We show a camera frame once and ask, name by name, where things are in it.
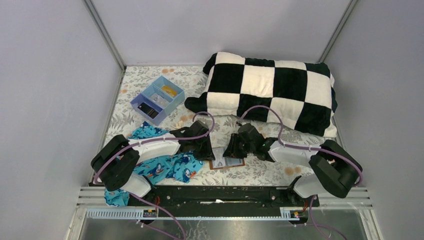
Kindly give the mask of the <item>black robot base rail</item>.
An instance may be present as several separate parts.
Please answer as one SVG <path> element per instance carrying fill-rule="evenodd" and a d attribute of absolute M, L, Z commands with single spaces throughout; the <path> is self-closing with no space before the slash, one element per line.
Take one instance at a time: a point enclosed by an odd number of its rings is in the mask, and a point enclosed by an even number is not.
<path fill-rule="evenodd" d="M 160 185 L 143 199 L 167 211 L 181 208 L 294 208 L 302 211 L 312 198 L 302 198 L 290 187 L 270 186 L 174 186 Z"/>

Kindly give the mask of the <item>brown leather card holder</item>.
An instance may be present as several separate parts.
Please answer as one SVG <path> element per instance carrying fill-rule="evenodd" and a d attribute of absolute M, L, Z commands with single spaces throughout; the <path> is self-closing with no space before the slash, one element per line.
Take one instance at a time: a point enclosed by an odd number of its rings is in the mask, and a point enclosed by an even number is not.
<path fill-rule="evenodd" d="M 209 162 L 209 168 L 211 170 L 227 169 L 245 166 L 244 159 L 224 157 L 224 148 L 217 147 L 212 149 L 215 160 Z"/>

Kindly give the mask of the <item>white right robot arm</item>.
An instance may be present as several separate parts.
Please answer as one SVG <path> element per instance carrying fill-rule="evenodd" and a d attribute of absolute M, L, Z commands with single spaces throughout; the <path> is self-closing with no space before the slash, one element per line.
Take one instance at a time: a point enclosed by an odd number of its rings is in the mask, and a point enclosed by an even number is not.
<path fill-rule="evenodd" d="M 328 139 L 320 145 L 287 143 L 278 137 L 263 137 L 250 123 L 231 135 L 223 157 L 243 159 L 248 154 L 261 161 L 312 169 L 312 174 L 301 176 L 290 185 L 303 199 L 322 193 L 344 199 L 363 177 L 362 166 L 334 140 Z"/>

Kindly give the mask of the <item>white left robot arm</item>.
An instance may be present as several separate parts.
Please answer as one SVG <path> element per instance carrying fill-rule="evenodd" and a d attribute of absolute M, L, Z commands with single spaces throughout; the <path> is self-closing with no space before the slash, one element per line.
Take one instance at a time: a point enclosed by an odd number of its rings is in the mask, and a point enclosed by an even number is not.
<path fill-rule="evenodd" d="M 196 120 L 189 127 L 166 131 L 144 122 L 131 138 L 114 136 L 92 159 L 95 184 L 104 184 L 105 199 L 119 195 L 142 198 L 162 179 L 188 182 L 212 155 L 211 128 Z"/>

